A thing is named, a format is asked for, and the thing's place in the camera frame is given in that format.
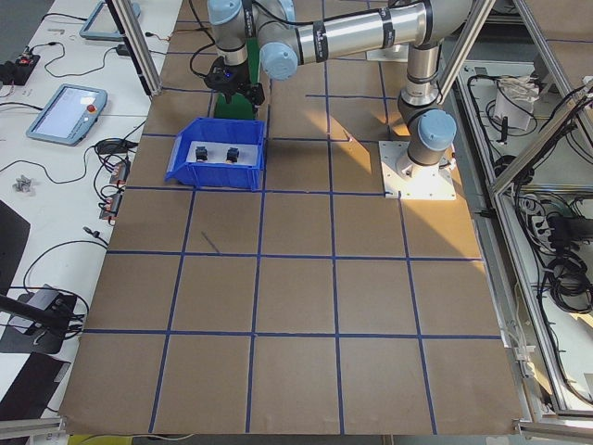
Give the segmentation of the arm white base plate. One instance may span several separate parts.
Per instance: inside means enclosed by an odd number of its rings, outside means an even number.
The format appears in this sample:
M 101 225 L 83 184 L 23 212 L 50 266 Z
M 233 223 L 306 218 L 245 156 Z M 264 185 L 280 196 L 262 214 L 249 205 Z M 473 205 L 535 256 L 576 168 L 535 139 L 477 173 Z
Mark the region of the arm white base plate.
M 446 156 L 433 166 L 420 166 L 408 156 L 409 142 L 380 141 L 384 194 L 404 200 L 455 200 L 454 166 Z

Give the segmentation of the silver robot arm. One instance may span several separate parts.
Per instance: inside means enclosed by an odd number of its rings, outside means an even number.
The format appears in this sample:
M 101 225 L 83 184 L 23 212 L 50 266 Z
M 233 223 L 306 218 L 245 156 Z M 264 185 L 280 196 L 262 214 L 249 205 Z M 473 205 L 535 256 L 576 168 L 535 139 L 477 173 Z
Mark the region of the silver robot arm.
M 398 106 L 410 131 L 399 174 L 413 178 L 422 169 L 438 166 L 452 145 L 456 122 L 436 107 L 444 88 L 436 81 L 443 39 L 468 17 L 469 1 L 411 1 L 314 21 L 298 21 L 290 1 L 209 1 L 208 21 L 218 56 L 205 85 L 230 100 L 244 96 L 257 107 L 264 101 L 253 83 L 246 43 L 256 39 L 259 64 L 269 78 L 284 81 L 298 67 L 398 44 L 409 45 L 407 81 Z

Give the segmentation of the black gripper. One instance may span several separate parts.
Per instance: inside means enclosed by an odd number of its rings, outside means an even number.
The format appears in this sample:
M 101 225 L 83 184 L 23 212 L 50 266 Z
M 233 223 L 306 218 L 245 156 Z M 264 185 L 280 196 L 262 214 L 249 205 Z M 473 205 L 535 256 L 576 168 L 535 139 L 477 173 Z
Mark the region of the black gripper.
M 253 107 L 259 107 L 265 101 L 262 84 L 251 83 L 247 62 L 234 66 L 225 62 L 214 62 L 204 82 L 208 88 L 221 93 L 227 103 L 231 103 L 236 94 L 242 95 Z

